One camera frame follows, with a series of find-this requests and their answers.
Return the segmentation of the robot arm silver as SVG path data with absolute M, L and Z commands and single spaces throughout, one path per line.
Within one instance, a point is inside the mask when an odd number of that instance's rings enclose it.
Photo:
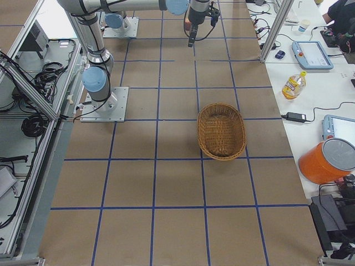
M 124 11 L 150 11 L 150 10 L 168 10 L 171 14 L 179 16 L 186 11 L 189 13 L 189 22 L 191 23 L 189 30 L 188 46 L 193 47 L 197 41 L 197 31 L 205 17 L 209 15 L 209 1 L 107 1 L 101 4 L 102 10 L 105 11 L 106 24 L 115 29 L 124 26 L 124 16 L 119 12 Z
M 117 99 L 111 92 L 110 75 L 113 56 L 104 45 L 99 25 L 98 12 L 105 13 L 106 25 L 113 29 L 124 28 L 126 11 L 169 11 L 181 15 L 189 1 L 59 1 L 59 5 L 76 21 L 74 30 L 81 36 L 81 45 L 87 49 L 90 64 L 82 76 L 84 87 L 89 93 L 94 110 L 109 109 Z

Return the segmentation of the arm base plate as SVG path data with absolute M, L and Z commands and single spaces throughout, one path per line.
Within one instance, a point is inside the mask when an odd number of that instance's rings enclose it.
M 138 17 L 105 16 L 105 29 L 103 38 L 126 39 L 136 38 L 138 33 Z
M 128 87 L 114 87 L 111 89 L 111 96 L 106 103 L 92 101 L 89 93 L 86 94 L 86 101 L 90 104 L 84 105 L 80 117 L 81 122 L 124 122 L 126 106 L 128 102 Z

